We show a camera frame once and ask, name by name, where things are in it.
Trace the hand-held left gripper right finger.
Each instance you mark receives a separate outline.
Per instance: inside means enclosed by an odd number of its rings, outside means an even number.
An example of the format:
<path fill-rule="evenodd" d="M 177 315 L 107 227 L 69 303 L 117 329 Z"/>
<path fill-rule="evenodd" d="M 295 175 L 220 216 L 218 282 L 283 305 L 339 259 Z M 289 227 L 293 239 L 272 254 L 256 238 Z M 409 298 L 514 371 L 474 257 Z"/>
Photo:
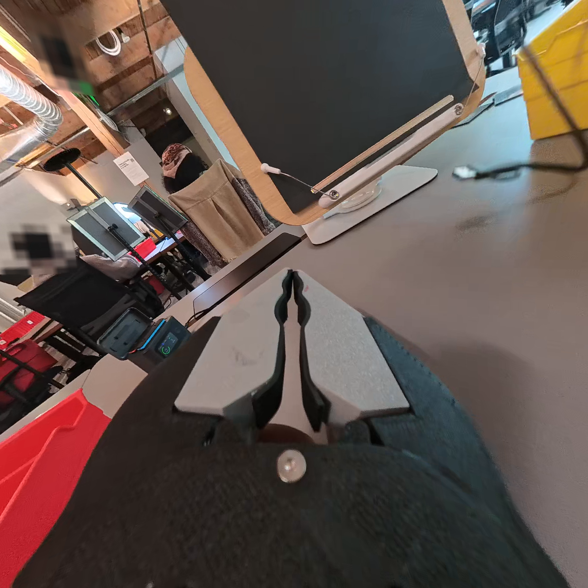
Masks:
<path fill-rule="evenodd" d="M 363 314 L 299 270 L 292 286 L 302 401 L 312 429 L 406 413 L 409 402 Z"/>

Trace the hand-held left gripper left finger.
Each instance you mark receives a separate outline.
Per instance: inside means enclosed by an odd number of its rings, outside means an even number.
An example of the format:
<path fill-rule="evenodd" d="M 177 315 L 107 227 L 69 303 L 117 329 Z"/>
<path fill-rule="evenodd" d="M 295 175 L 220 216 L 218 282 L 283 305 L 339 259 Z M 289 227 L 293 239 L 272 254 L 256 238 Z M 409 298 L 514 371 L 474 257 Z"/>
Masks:
<path fill-rule="evenodd" d="M 277 412 L 285 371 L 285 322 L 293 270 L 282 270 L 217 321 L 175 408 L 264 428 Z"/>

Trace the yellow plastic bin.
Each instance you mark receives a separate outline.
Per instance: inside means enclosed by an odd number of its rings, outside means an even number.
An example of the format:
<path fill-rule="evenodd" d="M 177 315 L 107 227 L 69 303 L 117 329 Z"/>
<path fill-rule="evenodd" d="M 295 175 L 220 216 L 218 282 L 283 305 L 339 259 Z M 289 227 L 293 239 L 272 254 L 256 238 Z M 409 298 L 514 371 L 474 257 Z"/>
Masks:
<path fill-rule="evenodd" d="M 572 2 L 526 48 L 576 126 L 587 130 L 587 1 Z M 568 134 L 568 122 L 522 48 L 518 50 L 517 62 L 531 138 L 538 141 Z"/>

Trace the dark battery charging case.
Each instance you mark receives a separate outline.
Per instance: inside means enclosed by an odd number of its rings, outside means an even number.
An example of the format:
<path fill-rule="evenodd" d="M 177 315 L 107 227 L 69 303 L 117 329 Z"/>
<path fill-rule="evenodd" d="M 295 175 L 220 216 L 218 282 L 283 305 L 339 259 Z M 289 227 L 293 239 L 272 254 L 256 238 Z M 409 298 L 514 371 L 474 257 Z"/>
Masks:
<path fill-rule="evenodd" d="M 98 339 L 98 347 L 118 360 L 128 360 L 145 373 L 171 357 L 190 332 L 170 316 L 151 320 L 136 308 L 127 309 Z"/>

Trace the beige cloth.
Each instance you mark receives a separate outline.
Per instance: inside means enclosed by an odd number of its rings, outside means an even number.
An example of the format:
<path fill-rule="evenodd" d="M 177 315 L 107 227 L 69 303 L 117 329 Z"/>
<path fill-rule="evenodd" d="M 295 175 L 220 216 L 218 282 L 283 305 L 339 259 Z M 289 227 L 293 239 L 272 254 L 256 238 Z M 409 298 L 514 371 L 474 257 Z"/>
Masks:
<path fill-rule="evenodd" d="M 189 186 L 169 195 L 188 219 L 183 229 L 188 241 L 218 267 L 265 237 L 232 187 L 233 177 L 245 178 L 238 168 L 218 159 Z"/>

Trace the patterned scarf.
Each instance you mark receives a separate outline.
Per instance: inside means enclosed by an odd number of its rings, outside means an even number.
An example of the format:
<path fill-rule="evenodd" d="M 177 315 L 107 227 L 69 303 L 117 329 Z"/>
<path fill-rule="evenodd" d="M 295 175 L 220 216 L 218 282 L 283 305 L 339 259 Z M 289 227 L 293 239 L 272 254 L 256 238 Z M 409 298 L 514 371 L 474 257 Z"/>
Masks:
<path fill-rule="evenodd" d="M 268 236 L 282 224 L 267 212 L 245 178 L 233 177 L 231 184 L 264 236 Z"/>

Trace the grey framed monitor on stand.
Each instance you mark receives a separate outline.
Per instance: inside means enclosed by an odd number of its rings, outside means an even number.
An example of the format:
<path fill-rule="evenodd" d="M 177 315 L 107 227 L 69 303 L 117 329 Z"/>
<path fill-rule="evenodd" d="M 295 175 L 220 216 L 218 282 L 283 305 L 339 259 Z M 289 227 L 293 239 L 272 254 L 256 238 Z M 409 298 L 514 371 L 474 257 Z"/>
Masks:
<path fill-rule="evenodd" d="M 70 215 L 67 221 L 112 261 L 133 253 L 136 246 L 146 239 L 105 197 L 82 207 Z"/>
<path fill-rule="evenodd" d="M 128 207 L 147 224 L 166 235 L 180 231 L 188 222 L 186 217 L 146 185 L 140 187 Z"/>

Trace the red basket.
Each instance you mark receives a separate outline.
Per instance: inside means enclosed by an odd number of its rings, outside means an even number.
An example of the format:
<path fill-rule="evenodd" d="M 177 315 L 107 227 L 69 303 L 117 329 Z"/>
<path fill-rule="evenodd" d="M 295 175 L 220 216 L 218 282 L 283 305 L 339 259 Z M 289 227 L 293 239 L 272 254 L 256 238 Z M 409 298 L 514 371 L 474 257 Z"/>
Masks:
<path fill-rule="evenodd" d="M 1 353 L 1 411 L 43 401 L 61 371 L 57 360 L 37 343 L 15 343 Z"/>

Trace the red plastic bin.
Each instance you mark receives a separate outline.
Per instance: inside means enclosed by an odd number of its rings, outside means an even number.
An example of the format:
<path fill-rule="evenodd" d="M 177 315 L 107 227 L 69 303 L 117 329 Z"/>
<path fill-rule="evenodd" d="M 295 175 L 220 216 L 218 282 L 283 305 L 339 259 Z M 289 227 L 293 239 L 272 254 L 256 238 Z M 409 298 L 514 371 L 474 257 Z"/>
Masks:
<path fill-rule="evenodd" d="M 56 520 L 111 418 L 79 389 L 1 443 L 1 525 Z"/>

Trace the black floor lamp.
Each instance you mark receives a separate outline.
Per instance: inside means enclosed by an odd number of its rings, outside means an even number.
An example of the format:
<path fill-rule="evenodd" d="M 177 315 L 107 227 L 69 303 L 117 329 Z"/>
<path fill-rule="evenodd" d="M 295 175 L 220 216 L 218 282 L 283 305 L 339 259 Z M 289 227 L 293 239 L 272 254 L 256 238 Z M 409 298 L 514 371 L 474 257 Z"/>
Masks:
<path fill-rule="evenodd" d="M 102 195 L 74 168 L 73 163 L 81 158 L 81 151 L 77 148 L 68 148 L 56 153 L 42 164 L 45 172 L 53 173 L 67 169 L 74 175 L 97 199 Z"/>

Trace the wood-rimmed black monitor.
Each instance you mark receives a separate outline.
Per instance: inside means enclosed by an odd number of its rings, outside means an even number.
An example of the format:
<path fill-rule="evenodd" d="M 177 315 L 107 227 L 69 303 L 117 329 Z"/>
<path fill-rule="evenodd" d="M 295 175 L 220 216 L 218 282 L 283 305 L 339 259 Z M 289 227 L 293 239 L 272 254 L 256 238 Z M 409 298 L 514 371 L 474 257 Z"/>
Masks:
<path fill-rule="evenodd" d="M 463 1 L 162 1 L 189 90 L 270 215 L 320 218 L 473 111 Z"/>

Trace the white wall notice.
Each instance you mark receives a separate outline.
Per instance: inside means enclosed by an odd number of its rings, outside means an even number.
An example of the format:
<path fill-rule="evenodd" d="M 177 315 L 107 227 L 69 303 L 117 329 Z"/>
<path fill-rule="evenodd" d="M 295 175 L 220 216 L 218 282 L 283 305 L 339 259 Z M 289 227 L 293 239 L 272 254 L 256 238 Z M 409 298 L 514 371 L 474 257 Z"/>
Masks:
<path fill-rule="evenodd" d="M 113 159 L 114 165 L 125 175 L 133 186 L 139 186 L 149 180 L 148 173 L 139 164 L 136 158 L 126 151 Z"/>

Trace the silver air duct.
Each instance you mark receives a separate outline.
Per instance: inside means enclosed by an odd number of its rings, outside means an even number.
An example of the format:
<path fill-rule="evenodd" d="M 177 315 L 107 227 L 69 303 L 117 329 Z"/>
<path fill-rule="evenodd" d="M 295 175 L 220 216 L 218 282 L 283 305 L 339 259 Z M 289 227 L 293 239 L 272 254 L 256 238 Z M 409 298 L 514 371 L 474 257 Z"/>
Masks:
<path fill-rule="evenodd" d="M 63 115 L 55 103 L 3 66 L 1 94 L 33 114 L 32 120 L 1 136 L 1 162 L 14 165 L 55 135 Z"/>

